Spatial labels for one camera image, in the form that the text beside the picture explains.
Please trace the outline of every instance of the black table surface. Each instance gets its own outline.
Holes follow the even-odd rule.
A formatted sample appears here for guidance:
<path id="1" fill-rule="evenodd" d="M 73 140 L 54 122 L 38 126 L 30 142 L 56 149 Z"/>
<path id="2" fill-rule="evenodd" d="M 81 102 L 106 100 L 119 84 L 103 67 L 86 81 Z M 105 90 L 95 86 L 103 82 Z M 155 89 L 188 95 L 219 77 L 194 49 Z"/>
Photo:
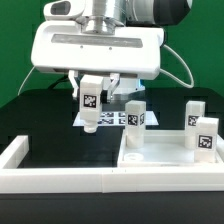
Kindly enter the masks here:
<path id="1" fill-rule="evenodd" d="M 224 137 L 224 98 L 205 88 L 147 89 L 147 110 L 159 125 L 183 130 L 189 100 L 205 101 L 207 117 L 219 118 Z M 86 134 L 72 127 L 79 105 L 72 90 L 30 90 L 0 109 L 0 153 L 17 135 L 30 152 L 19 168 L 115 167 L 123 127 Z M 124 103 L 103 105 L 124 111 Z M 0 223 L 224 223 L 224 192 L 0 195 Z"/>

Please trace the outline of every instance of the green backdrop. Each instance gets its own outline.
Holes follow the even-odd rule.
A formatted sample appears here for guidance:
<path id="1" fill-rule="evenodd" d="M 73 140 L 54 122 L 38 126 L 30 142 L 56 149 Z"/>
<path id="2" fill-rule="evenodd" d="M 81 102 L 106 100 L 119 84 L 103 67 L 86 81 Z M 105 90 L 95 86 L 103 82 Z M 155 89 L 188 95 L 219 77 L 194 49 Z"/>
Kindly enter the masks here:
<path id="1" fill-rule="evenodd" d="M 32 68 L 30 54 L 35 32 L 43 18 L 47 0 L 1 0 L 0 7 L 0 106 L 13 99 Z M 192 11 L 178 26 L 167 27 L 167 44 L 187 62 L 195 86 L 208 87 L 224 96 L 224 1 L 194 0 Z M 163 69 L 181 79 L 188 77 L 178 62 L 162 50 Z M 47 88 L 59 75 L 35 71 L 24 90 Z M 148 88 L 178 87 L 160 75 L 145 81 Z"/>

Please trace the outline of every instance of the white block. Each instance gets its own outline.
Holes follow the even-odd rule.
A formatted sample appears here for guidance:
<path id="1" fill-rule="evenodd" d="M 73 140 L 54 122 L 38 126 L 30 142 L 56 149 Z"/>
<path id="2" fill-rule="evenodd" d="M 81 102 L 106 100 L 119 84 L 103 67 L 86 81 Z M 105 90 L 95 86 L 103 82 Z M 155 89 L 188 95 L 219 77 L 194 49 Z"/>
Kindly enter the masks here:
<path id="1" fill-rule="evenodd" d="M 1 154 L 0 169 L 17 168 L 28 151 L 28 136 L 17 136 Z"/>
<path id="2" fill-rule="evenodd" d="M 219 119 L 200 117 L 196 126 L 195 161 L 215 162 Z"/>
<path id="3" fill-rule="evenodd" d="M 146 102 L 132 100 L 125 105 L 127 146 L 144 146 Z"/>
<path id="4" fill-rule="evenodd" d="M 195 148 L 196 123 L 199 117 L 204 117 L 205 102 L 189 101 L 185 113 L 185 147 Z"/>
<path id="5" fill-rule="evenodd" d="M 84 130 L 93 133 L 100 120 L 102 104 L 100 95 L 103 89 L 103 77 L 85 75 L 80 85 L 80 118 L 84 120 Z"/>

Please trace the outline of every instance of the cable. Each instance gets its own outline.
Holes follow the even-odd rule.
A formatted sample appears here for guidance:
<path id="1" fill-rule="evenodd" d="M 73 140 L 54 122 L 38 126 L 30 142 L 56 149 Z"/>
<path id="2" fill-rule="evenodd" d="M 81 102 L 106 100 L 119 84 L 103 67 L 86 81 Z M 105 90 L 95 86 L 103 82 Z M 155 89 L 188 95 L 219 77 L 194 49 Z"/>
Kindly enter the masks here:
<path id="1" fill-rule="evenodd" d="M 175 80 L 176 82 L 178 82 L 179 84 L 181 84 L 182 86 L 184 86 L 186 88 L 193 88 L 194 87 L 194 79 L 193 79 L 192 73 L 191 73 L 189 67 L 187 66 L 187 64 L 185 63 L 185 61 L 173 49 L 171 49 L 169 46 L 163 45 L 163 47 L 166 50 L 168 50 L 171 54 L 173 54 L 180 61 L 180 63 L 184 66 L 184 68 L 186 69 L 186 71 L 188 73 L 188 76 L 191 80 L 191 84 L 187 84 L 187 83 L 181 81 L 180 79 L 175 77 L 173 74 L 171 74 L 171 73 L 169 73 L 169 72 L 167 72 L 163 69 L 160 69 L 160 72 L 163 73 L 164 75 L 169 76 L 171 79 Z"/>
<path id="2" fill-rule="evenodd" d="M 20 93 L 21 93 L 21 91 L 22 91 L 22 89 L 23 89 L 23 87 L 24 87 L 26 81 L 28 80 L 28 78 L 30 77 L 30 75 L 32 74 L 32 72 L 33 72 L 34 69 L 35 69 L 35 66 L 33 66 L 33 68 L 30 70 L 29 74 L 28 74 L 28 75 L 26 76 L 26 78 L 24 79 L 22 85 L 21 85 L 20 88 L 19 88 L 18 96 L 20 95 Z"/>
<path id="3" fill-rule="evenodd" d="M 68 82 L 68 76 L 65 75 L 62 78 L 58 79 L 57 81 L 55 81 L 53 84 L 51 84 L 48 89 L 54 89 L 58 84 L 63 83 L 63 82 Z"/>
<path id="4" fill-rule="evenodd" d="M 137 17 L 136 11 L 135 11 L 135 0 L 133 0 L 133 2 L 132 2 L 132 13 L 133 13 L 134 19 L 136 21 L 138 21 L 138 17 Z"/>

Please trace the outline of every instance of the white cube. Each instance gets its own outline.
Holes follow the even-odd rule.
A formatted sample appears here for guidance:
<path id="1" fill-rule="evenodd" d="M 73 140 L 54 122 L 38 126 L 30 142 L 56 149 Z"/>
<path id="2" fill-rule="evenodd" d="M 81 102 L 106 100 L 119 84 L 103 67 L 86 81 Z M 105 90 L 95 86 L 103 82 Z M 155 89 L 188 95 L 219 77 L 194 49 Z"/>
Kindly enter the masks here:
<path id="1" fill-rule="evenodd" d="M 103 77 L 85 75 L 80 84 L 80 119 L 86 132 L 95 132 L 102 113 Z"/>
<path id="2" fill-rule="evenodd" d="M 132 100 L 125 105 L 126 140 L 129 148 L 141 148 L 144 145 L 146 102 Z"/>
<path id="3" fill-rule="evenodd" d="M 215 162 L 219 119 L 200 117 L 196 125 L 196 162 Z"/>
<path id="4" fill-rule="evenodd" d="M 204 117 L 205 102 L 189 101 L 185 113 L 185 147 L 195 148 L 196 123 L 199 117 Z"/>

